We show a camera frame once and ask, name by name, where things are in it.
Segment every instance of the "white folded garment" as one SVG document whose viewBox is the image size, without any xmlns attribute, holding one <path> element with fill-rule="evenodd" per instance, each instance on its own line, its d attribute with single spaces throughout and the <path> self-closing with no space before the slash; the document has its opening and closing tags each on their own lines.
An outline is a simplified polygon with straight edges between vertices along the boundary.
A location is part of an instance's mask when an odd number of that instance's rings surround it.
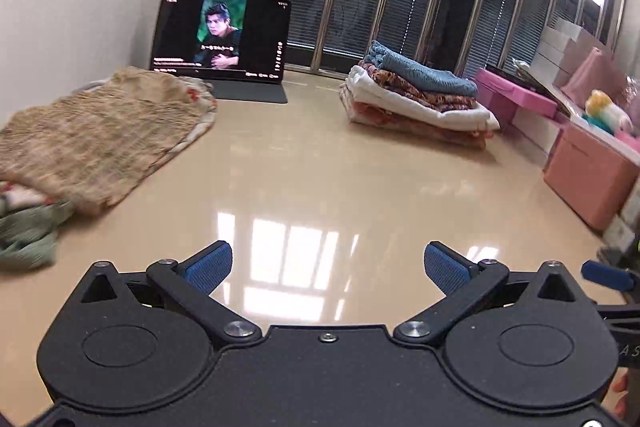
<svg viewBox="0 0 640 427">
<path fill-rule="evenodd" d="M 443 129 L 455 131 L 494 131 L 500 129 L 500 124 L 493 113 L 478 102 L 475 103 L 473 109 L 439 112 L 424 107 L 421 103 L 401 94 L 380 87 L 360 66 L 351 68 L 347 77 L 347 86 L 353 93 L 355 102 L 369 103 Z"/>
</svg>

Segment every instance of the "folded clothes stack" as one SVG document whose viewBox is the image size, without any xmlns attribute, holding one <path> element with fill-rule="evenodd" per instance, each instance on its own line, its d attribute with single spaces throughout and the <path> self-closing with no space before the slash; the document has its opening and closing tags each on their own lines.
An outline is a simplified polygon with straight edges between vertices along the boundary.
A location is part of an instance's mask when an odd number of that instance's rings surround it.
<svg viewBox="0 0 640 427">
<path fill-rule="evenodd" d="M 432 70 L 374 41 L 351 68 L 340 99 L 351 121 L 484 149 L 500 124 L 476 84 Z"/>
</svg>

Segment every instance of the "man's hair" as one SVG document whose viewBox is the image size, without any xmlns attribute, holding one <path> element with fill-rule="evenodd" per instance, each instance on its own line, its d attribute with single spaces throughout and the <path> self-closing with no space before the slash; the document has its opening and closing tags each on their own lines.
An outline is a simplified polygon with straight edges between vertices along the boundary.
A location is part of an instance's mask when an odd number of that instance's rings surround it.
<svg viewBox="0 0 640 427">
<path fill-rule="evenodd" d="M 229 8 L 223 2 L 217 2 L 213 6 L 209 7 L 206 12 L 204 12 L 204 20 L 207 20 L 212 15 L 222 15 L 225 20 L 231 19 L 229 15 Z"/>
</svg>

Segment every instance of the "plush toy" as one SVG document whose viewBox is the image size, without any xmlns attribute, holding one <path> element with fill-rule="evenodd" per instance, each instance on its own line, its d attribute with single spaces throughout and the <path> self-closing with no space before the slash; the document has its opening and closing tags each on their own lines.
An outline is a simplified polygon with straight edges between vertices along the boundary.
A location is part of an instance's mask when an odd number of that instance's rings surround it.
<svg viewBox="0 0 640 427">
<path fill-rule="evenodd" d="M 633 124 L 631 124 L 628 114 L 611 102 L 609 95 L 605 92 L 597 89 L 591 91 L 591 96 L 584 104 L 584 108 L 587 111 L 587 115 L 601 121 L 613 133 L 620 130 L 631 133 L 633 129 Z"/>
</svg>

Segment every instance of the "blue gripper pad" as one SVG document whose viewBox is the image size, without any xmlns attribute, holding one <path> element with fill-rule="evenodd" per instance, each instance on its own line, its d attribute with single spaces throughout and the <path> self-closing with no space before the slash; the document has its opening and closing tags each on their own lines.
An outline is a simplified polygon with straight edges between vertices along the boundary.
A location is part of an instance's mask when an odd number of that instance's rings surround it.
<svg viewBox="0 0 640 427">
<path fill-rule="evenodd" d="M 465 266 L 462 259 L 442 243 L 432 241 L 424 249 L 424 271 L 445 295 L 451 295 L 471 280 L 469 266 L 475 264 L 465 259 Z"/>
<path fill-rule="evenodd" d="M 179 270 L 188 283 L 209 295 L 229 275 L 232 264 L 231 246 L 225 241 L 216 241 L 180 263 Z"/>
<path fill-rule="evenodd" d="M 620 268 L 606 266 L 597 261 L 587 261 L 582 265 L 580 272 L 588 281 L 619 292 L 631 291 L 635 286 L 634 278 L 629 272 Z"/>
</svg>

